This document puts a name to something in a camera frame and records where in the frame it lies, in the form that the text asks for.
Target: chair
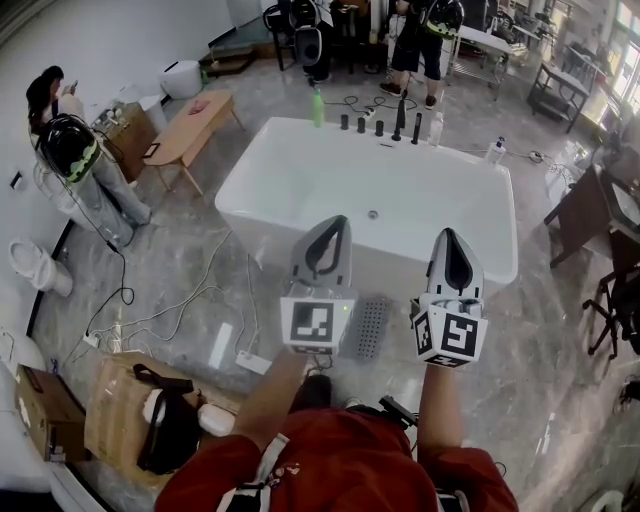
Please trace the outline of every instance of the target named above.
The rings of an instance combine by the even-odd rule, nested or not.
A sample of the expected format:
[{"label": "chair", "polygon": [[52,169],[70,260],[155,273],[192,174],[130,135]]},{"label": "chair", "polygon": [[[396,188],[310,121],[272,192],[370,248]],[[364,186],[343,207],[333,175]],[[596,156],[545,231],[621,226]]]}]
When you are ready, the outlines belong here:
[{"label": "chair", "polygon": [[[615,281],[613,289],[609,291],[609,283]],[[622,272],[613,272],[600,281],[598,291],[607,297],[605,310],[594,300],[587,300],[582,309],[594,308],[606,321],[605,328],[595,345],[589,347],[592,356],[602,344],[604,338],[611,332],[613,353],[609,360],[618,357],[618,325],[622,327],[622,339],[629,341],[634,352],[640,355],[640,267],[632,267]]]}]

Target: white bathtub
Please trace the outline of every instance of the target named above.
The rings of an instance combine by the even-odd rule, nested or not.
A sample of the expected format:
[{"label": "white bathtub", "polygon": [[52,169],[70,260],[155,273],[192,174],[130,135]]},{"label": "white bathtub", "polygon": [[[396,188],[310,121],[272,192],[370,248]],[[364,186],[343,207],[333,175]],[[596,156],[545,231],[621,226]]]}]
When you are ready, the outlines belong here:
[{"label": "white bathtub", "polygon": [[304,232],[346,215],[352,286],[400,301],[425,291],[433,244],[446,227],[483,264],[485,298],[518,272],[509,171],[448,148],[413,145],[408,136],[395,143],[389,133],[271,118],[229,174],[216,207],[260,265],[282,267]]}]

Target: woman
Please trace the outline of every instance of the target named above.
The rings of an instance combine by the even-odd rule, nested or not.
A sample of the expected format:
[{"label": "woman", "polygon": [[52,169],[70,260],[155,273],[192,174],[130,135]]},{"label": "woman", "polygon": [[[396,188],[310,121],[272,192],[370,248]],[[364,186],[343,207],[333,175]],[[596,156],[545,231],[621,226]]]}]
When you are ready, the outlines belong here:
[{"label": "woman", "polygon": [[[69,92],[63,93],[58,98],[56,91],[59,83],[58,87],[55,87],[54,80],[58,79],[45,72],[27,89],[29,131],[34,148],[45,124],[53,118],[55,110],[60,114],[76,116],[84,121],[82,102]],[[101,150],[102,154],[78,183],[67,184],[64,183],[64,178],[57,174],[55,176],[67,192],[72,194],[82,213],[100,234],[116,247],[126,247],[133,238],[134,228],[149,223],[151,210],[133,193],[115,159],[103,145]],[[43,169],[51,171],[39,149],[36,149],[36,156]],[[117,202],[122,214],[118,212],[102,188],[106,189]]]}]

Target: drain grate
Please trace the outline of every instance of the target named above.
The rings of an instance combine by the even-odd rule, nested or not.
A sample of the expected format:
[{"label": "drain grate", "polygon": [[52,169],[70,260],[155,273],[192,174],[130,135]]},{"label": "drain grate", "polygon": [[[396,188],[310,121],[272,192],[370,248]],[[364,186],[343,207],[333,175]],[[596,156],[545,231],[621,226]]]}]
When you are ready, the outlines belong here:
[{"label": "drain grate", "polygon": [[387,330],[389,308],[389,300],[379,297],[361,300],[358,304],[350,333],[351,346],[358,359],[368,361],[378,357]]}]

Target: soap bottle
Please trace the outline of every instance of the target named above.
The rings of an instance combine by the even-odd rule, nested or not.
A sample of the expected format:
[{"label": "soap bottle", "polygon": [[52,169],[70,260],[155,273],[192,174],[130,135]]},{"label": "soap bottle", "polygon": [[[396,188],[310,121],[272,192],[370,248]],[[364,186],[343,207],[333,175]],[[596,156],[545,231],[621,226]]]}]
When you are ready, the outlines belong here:
[{"label": "soap bottle", "polygon": [[427,137],[427,144],[429,144],[429,146],[437,146],[440,144],[440,136],[442,135],[443,128],[444,116],[442,112],[436,112],[429,126],[429,137]]},{"label": "soap bottle", "polygon": [[498,141],[491,144],[484,154],[484,161],[493,165],[498,165],[502,156],[507,152],[504,147],[504,137],[498,137]]},{"label": "soap bottle", "polygon": [[313,95],[313,124],[316,128],[320,128],[324,124],[324,101],[322,101],[318,89]]}]

